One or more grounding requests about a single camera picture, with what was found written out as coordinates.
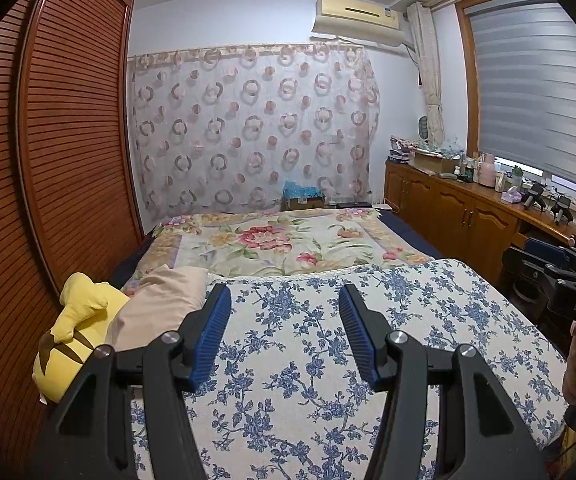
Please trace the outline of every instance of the zebra blind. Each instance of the zebra blind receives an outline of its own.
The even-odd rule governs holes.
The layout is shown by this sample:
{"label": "zebra blind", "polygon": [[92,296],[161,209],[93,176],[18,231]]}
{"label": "zebra blind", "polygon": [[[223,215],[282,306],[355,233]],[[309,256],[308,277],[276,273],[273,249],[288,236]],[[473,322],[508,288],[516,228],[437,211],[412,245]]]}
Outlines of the zebra blind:
{"label": "zebra blind", "polygon": [[465,11],[479,84],[479,151],[576,183],[576,25],[555,0]]}

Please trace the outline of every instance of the blue and white floral sheet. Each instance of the blue and white floral sheet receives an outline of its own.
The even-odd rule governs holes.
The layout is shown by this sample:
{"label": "blue and white floral sheet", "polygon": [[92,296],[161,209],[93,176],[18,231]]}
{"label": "blue and white floral sheet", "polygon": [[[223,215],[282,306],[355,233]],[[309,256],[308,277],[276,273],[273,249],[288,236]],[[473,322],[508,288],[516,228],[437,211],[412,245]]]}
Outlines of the blue and white floral sheet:
{"label": "blue and white floral sheet", "polygon": [[[564,360],[527,319],[456,260],[397,269],[363,266],[290,278],[221,280],[233,311],[210,380],[186,398],[209,479],[363,479],[385,394],[354,364],[338,290],[354,283],[393,328],[427,345],[475,345],[540,447],[557,436],[566,404]],[[140,479],[154,476],[141,391],[132,402]],[[431,479],[438,393],[429,391],[419,479]]]}

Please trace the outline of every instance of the wardrobe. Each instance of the wardrobe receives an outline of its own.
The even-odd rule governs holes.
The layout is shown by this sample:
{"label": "wardrobe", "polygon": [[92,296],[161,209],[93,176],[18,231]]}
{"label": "wardrobe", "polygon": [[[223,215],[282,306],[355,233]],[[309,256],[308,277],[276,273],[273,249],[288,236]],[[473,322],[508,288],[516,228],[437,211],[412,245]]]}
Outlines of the wardrobe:
{"label": "wardrobe", "polygon": [[31,378],[73,272],[143,239],[126,139],[132,0],[19,0],[0,22],[0,478],[25,477],[47,407]]}

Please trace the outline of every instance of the beige curtain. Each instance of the beige curtain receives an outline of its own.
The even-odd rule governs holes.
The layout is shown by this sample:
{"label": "beige curtain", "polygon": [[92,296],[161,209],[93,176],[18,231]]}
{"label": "beige curtain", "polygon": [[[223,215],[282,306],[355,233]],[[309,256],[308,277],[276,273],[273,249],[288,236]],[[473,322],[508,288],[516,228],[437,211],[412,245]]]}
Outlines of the beige curtain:
{"label": "beige curtain", "polygon": [[284,181],[367,200],[380,106],[364,49],[231,46],[129,61],[129,137],[153,222],[277,210]]}
{"label": "beige curtain", "polygon": [[439,73],[439,50],[430,9],[415,2],[407,9],[408,20],[415,40],[417,62],[424,98],[428,107],[428,141],[439,147],[444,142],[442,117],[442,85]]}

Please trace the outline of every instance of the yellow plush toy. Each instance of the yellow plush toy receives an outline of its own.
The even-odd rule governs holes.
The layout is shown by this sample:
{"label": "yellow plush toy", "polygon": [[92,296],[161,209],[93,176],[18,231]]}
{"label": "yellow plush toy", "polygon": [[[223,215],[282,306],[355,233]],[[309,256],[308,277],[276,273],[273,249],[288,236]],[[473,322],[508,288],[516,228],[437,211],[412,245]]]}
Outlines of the yellow plush toy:
{"label": "yellow plush toy", "polygon": [[76,272],[66,280],[59,301],[63,310],[39,341],[33,377],[48,399],[59,402],[95,346],[106,338],[110,322],[128,301],[110,284],[93,283]]}

